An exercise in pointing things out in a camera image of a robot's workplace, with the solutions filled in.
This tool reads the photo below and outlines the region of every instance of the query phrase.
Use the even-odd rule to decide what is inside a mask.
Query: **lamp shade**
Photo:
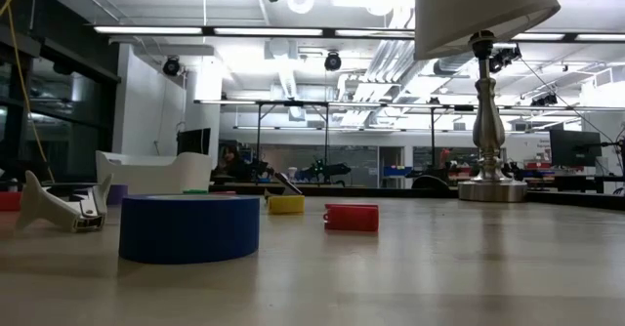
[[[416,0],[416,60],[471,49],[474,33],[489,30],[509,40],[558,12],[557,0]]]

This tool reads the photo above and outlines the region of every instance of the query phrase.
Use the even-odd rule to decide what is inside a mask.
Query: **green object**
[[[188,189],[188,190],[183,190],[183,194],[208,194],[208,190],[204,190],[204,189]]]

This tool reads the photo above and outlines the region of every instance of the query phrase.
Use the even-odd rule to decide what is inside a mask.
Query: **lamp base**
[[[458,184],[458,198],[478,202],[520,203],[527,194],[527,183],[518,181],[507,182],[475,182],[467,181]]]

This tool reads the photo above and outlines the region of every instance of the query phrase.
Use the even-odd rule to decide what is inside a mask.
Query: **white chair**
[[[177,194],[208,190],[211,158],[185,152],[174,156],[137,156],[96,151],[98,181],[113,174],[113,184],[128,185],[128,194]]]

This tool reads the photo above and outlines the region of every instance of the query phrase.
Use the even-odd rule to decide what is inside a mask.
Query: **lamp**
[[[525,183],[501,172],[499,149],[505,133],[495,106],[495,80],[490,78],[493,43],[507,41],[550,18],[557,0],[416,0],[415,60],[428,60],[473,49],[479,60],[479,110],[473,141],[479,148],[479,175],[459,183],[462,200],[519,202]]]

